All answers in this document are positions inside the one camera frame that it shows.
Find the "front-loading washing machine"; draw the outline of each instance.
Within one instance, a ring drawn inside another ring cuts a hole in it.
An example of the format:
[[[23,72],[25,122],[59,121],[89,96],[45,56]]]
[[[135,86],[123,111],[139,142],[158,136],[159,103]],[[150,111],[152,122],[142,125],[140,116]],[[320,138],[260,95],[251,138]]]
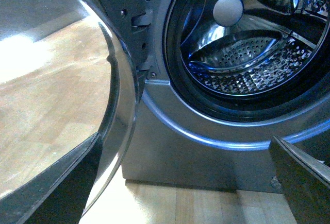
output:
[[[149,70],[123,177],[280,192],[274,135],[329,146],[329,0],[145,0]]]
[[[279,192],[274,135],[328,162],[329,0],[0,5],[1,223],[78,223],[121,164],[128,180]]]

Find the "washing machine door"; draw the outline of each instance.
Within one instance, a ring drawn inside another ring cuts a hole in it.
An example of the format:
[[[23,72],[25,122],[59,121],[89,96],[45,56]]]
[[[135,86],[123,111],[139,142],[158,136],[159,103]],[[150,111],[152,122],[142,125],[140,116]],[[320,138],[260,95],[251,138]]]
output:
[[[118,169],[145,0],[0,0],[0,222],[78,223]]]
[[[285,140],[274,137],[270,153],[284,195],[299,224],[329,223],[330,168]]]

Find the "door glass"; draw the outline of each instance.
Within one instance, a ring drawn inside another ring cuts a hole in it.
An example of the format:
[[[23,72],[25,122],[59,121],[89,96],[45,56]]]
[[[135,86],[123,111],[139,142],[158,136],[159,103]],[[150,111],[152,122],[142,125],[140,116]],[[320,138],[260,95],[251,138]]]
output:
[[[0,14],[3,198],[97,132],[112,34],[82,0],[0,0]]]

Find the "wooden floor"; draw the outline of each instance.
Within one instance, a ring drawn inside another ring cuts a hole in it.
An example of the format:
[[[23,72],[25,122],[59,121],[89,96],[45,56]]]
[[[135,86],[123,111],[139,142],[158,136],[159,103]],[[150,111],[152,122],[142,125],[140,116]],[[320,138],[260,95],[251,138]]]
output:
[[[119,170],[79,224],[295,224],[281,194],[127,183]]]
[[[24,60],[49,58],[19,77],[21,53],[13,51],[17,67],[0,82],[0,198],[96,132],[108,104],[109,51],[96,21],[78,21],[29,48]]]

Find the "light wooden floorboard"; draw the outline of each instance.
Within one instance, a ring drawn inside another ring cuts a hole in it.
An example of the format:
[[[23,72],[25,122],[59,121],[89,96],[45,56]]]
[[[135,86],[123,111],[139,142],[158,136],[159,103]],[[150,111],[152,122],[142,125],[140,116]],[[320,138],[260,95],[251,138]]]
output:
[[[126,183],[118,170],[79,224],[296,224],[281,194]]]

